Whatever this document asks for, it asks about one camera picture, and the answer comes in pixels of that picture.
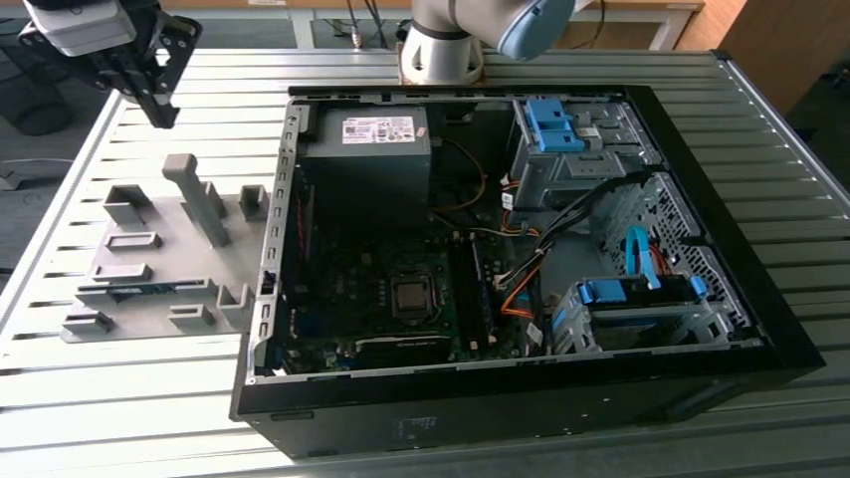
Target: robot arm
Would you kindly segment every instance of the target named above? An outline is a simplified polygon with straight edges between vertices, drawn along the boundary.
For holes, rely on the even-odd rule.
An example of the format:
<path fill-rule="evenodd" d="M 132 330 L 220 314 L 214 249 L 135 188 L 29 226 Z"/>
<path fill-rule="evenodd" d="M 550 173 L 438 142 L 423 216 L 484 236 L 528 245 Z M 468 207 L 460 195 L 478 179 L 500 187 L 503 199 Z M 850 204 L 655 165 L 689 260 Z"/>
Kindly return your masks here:
<path fill-rule="evenodd" d="M 563 33 L 574 8 L 575 0 L 415 0 L 404 80 L 474 83 L 483 64 L 475 39 L 515 60 L 536 58 Z"/>
<path fill-rule="evenodd" d="M 171 93 L 202 27 L 172 17 L 156 0 L 25 0 L 32 22 L 19 42 L 99 90 L 139 103 L 155 127 L 174 127 Z M 164 48 L 168 60 L 156 58 Z"/>
<path fill-rule="evenodd" d="M 139 103 L 151 124 L 171 128 L 171 93 L 202 27 L 167 15 L 158 0 L 24 0 L 32 22 L 21 45 L 100 90 Z M 415 0 L 402 54 L 406 82 L 474 83 L 482 74 L 479 39 L 508 57 L 540 55 L 563 32 L 575 0 Z M 156 49 L 164 48 L 162 63 Z"/>

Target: wooden cabinet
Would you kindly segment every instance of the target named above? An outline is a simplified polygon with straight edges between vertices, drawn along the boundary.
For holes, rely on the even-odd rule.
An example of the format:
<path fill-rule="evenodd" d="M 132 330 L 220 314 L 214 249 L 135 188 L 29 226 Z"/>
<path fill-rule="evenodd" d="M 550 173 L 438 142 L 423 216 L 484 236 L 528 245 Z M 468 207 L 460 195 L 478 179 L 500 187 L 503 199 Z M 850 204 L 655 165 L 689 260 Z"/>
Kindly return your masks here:
<path fill-rule="evenodd" d="M 849 0 L 706 0 L 677 49 L 727 50 L 786 114 L 849 44 Z"/>

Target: open computer tower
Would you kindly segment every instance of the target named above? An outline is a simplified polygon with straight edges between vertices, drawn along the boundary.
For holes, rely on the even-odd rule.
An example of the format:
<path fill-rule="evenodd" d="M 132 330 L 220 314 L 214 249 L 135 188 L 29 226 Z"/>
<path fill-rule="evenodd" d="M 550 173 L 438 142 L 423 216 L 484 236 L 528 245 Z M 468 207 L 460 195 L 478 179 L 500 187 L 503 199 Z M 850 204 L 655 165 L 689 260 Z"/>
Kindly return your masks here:
<path fill-rule="evenodd" d="M 653 91 L 292 89 L 234 419 L 294 458 L 685 420 L 823 365 Z"/>

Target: wire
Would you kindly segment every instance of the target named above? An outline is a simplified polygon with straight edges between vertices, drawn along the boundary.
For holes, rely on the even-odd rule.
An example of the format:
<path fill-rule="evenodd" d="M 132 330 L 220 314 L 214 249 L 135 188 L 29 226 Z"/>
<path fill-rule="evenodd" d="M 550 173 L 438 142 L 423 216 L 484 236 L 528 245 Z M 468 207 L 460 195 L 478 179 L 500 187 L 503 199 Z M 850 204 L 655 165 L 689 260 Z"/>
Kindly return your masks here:
<path fill-rule="evenodd" d="M 522 279 L 522 281 L 519 281 L 519 284 L 514 288 L 514 292 L 511 292 L 510 296 L 507 296 L 507 299 L 504 300 L 504 303 L 502 304 L 502 309 L 500 309 L 502 314 L 507 314 L 511 316 L 520 316 L 527 319 L 534 319 L 534 315 L 531 314 L 531 312 L 523 311 L 520 309 L 511 309 L 510 303 L 514 302 L 514 299 L 516 299 L 516 295 L 519 295 L 519 291 L 522 291 L 522 289 L 526 287 L 526 284 L 528 283 L 528 281 L 531 280 L 531 278 L 534 277 L 534 275 L 538 273 L 539 270 L 540 270 L 540 264 L 538 264 L 534 267 L 534 269 L 531 269 L 528 274 L 526 274 L 526 277 Z"/>
<path fill-rule="evenodd" d="M 336 31 L 336 33 L 339 33 L 340 35 L 348 36 L 351 35 L 350 32 L 347 32 L 346 30 L 340 29 L 340 27 L 338 27 L 334 22 L 331 20 L 324 20 L 324 23 L 328 24 L 328 26 Z M 340 22 L 340 24 L 343 24 L 343 26 L 346 27 L 351 27 L 352 25 L 347 25 L 343 22 Z"/>
<path fill-rule="evenodd" d="M 375 32 L 372 34 L 372 36 L 370 37 L 370 39 L 364 43 L 364 46 L 368 46 L 372 43 L 372 40 L 375 40 L 378 38 L 378 36 L 382 34 L 382 32 L 384 31 L 384 22 L 386 22 L 386 20 L 382 20 L 382 28 L 379 29 L 378 32 Z"/>
<path fill-rule="evenodd" d="M 495 229 L 488 229 L 486 227 L 463 226 L 462 224 L 458 224 L 451 219 L 448 219 L 446 216 L 443 216 L 438 211 L 431 211 L 431 214 L 451 229 L 462 229 L 462 230 L 466 230 L 466 231 L 486 232 L 488 234 L 495 234 L 496 236 L 502 236 L 502 237 L 516 237 L 516 236 L 519 236 L 518 233 L 502 232 L 502 231 L 496 231 Z"/>
<path fill-rule="evenodd" d="M 673 274 L 674 270 L 671 269 L 670 264 L 667 263 L 667 258 L 665 257 L 665 253 L 662 252 L 662 249 L 659 249 L 659 246 L 657 246 L 655 244 L 651 244 L 650 252 L 653 253 L 653 257 L 655 258 L 659 272 L 662 274 Z"/>
<path fill-rule="evenodd" d="M 367 8 L 370 9 L 372 20 L 375 20 L 375 27 L 378 28 L 380 39 L 382 39 L 382 48 L 388 49 L 390 44 L 387 43 L 387 37 L 384 36 L 384 29 L 382 28 L 384 24 L 382 22 L 382 14 L 378 9 L 378 3 L 375 2 L 375 0 L 372 0 L 372 3 L 370 3 L 370 0 L 363 0 L 363 3 L 367 5 Z"/>
<path fill-rule="evenodd" d="M 597 44 L 597 40 L 599 40 L 599 35 L 602 34 L 602 28 L 606 26 L 606 10 L 607 10 L 606 0 L 599 0 L 599 8 L 602 13 L 599 16 L 599 23 L 597 24 L 597 33 L 594 34 L 594 38 L 591 38 L 585 43 L 577 45 L 575 47 L 570 47 L 570 50 L 575 50 L 585 47 L 594 48 L 594 45 Z"/>
<path fill-rule="evenodd" d="M 653 173 L 650 171 L 630 172 L 622 177 L 606 180 L 602 184 L 582 194 L 578 199 L 575 199 L 570 205 L 560 210 L 555 219 L 552 219 L 548 226 L 543 229 L 536 241 L 538 246 L 551 239 L 555 234 L 573 227 L 587 217 L 590 214 L 591 204 L 602 196 L 605 196 L 609 191 L 630 184 L 641 183 L 647 180 L 651 175 Z"/>
<path fill-rule="evenodd" d="M 507 209 L 504 209 L 504 213 L 502 214 L 502 230 L 504 232 L 511 232 L 511 233 L 518 233 L 522 234 L 522 229 L 511 229 L 510 225 L 507 224 L 507 215 L 510 214 L 510 211 Z M 530 235 L 539 237 L 540 235 L 540 231 L 538 231 L 536 229 L 534 229 L 532 227 L 530 227 L 527 229 L 527 232 Z"/>
<path fill-rule="evenodd" d="M 348 4 L 348 16 L 351 17 L 351 24 L 354 27 L 358 26 L 358 19 L 355 18 L 355 8 L 351 6 L 351 0 L 346 0 Z"/>
<path fill-rule="evenodd" d="M 12 164 L 13 162 L 40 162 L 40 161 L 75 162 L 72 159 L 59 159 L 56 157 L 33 157 L 31 159 L 7 159 L 7 160 L 3 160 L 0 162 L 3 162 L 3 164 Z"/>
<path fill-rule="evenodd" d="M 594 187 L 590 191 L 579 196 L 567 207 L 565 207 L 555 219 L 548 223 L 548 226 L 540 232 L 540 235 L 536 239 L 534 253 L 528 256 L 528 258 L 522 262 L 522 264 L 514 267 L 510 271 L 507 271 L 500 276 L 495 277 L 495 286 L 500 288 L 507 284 L 528 267 L 535 265 L 536 261 L 542 261 L 548 254 L 552 246 L 555 245 L 555 236 L 570 229 L 574 225 L 581 223 L 591 213 L 591 206 L 614 189 L 627 186 L 630 184 L 638 184 L 647 180 L 653 172 L 650 171 L 639 171 L 631 172 L 626 174 L 623 177 L 615 177 L 609 179 L 597 187 Z"/>
<path fill-rule="evenodd" d="M 483 167 L 480 167 L 480 162 L 478 161 L 475 156 L 472 156 L 472 153 L 468 152 L 466 148 L 460 145 L 460 143 L 456 142 L 454 139 L 448 139 L 447 137 L 444 137 L 442 140 L 443 142 L 456 147 L 459 151 L 463 153 L 463 155 L 468 158 L 468 160 L 475 165 L 475 168 L 478 169 L 478 178 L 480 181 L 480 187 L 478 188 L 478 193 L 475 194 L 475 197 L 472 197 L 468 201 L 463 202 L 462 204 L 455 204 L 454 206 L 436 207 L 431 210 L 434 212 L 456 211 L 459 209 L 463 209 L 464 207 L 471 206 L 475 202 L 478 202 L 478 199 L 480 199 L 480 196 L 483 196 L 483 192 L 487 188 L 487 175 L 484 174 Z"/>

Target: aluminum table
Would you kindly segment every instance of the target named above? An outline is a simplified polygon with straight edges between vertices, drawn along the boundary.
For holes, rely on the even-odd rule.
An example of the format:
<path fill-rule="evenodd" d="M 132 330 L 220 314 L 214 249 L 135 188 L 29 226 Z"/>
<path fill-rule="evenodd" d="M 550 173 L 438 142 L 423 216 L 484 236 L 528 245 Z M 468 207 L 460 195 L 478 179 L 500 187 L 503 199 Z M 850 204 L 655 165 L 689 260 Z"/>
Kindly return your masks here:
<path fill-rule="evenodd" d="M 67 345 L 59 329 L 107 229 L 109 186 L 192 152 L 220 194 L 271 184 L 287 88 L 391 84 L 395 56 L 199 51 L 156 130 L 112 96 L 0 299 L 0 474 L 56 476 L 847 476 L 850 201 L 733 62 L 709 53 L 487 58 L 494 84 L 655 88 L 827 367 L 693 420 L 575 436 L 294 463 L 227 418 L 238 336 Z"/>

